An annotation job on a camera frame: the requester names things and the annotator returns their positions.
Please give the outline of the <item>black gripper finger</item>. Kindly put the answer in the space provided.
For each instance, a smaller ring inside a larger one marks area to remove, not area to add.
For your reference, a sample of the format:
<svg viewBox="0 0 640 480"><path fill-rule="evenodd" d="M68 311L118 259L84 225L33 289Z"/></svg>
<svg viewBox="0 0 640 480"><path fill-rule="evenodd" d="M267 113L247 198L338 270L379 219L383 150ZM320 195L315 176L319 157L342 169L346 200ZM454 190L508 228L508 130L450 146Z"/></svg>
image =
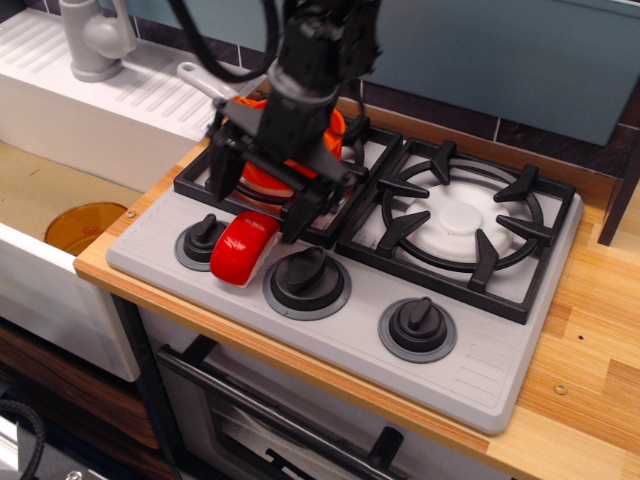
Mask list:
<svg viewBox="0 0 640 480"><path fill-rule="evenodd" d="M292 244L320 215L340 203L345 188L332 182L311 182L299 191L281 214L281 242Z"/></svg>
<svg viewBox="0 0 640 480"><path fill-rule="evenodd" d="M208 191L215 202L228 197L238 184L246 161L241 152L228 144L214 143L209 155Z"/></svg>

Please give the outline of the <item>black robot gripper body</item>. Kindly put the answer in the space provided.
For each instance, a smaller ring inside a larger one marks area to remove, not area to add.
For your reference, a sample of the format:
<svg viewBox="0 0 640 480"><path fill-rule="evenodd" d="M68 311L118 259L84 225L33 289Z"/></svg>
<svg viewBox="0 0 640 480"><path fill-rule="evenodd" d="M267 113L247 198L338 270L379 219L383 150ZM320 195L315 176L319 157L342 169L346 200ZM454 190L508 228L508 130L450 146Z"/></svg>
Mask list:
<svg viewBox="0 0 640 480"><path fill-rule="evenodd" d="M271 74L269 82L263 110L231 100L213 100L226 123L214 134L212 146L235 147L246 163L253 163L297 192L311 182L351 187L354 174L323 142L344 79Z"/></svg>

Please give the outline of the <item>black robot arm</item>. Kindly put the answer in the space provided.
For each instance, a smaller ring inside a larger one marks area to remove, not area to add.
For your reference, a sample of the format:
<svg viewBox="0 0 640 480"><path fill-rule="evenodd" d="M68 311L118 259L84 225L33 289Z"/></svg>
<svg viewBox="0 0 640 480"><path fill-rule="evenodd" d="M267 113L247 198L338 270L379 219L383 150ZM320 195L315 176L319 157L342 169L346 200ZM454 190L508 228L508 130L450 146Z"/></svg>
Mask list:
<svg viewBox="0 0 640 480"><path fill-rule="evenodd" d="M218 102L226 121L211 141L208 190L221 201L239 183L245 164L291 187L296 195L282 240L296 241L327 213L355 175L324 141L342 86L373 69L380 54L375 22L378 1L292 3L277 59L267 74L266 104L255 109Z"/></svg>

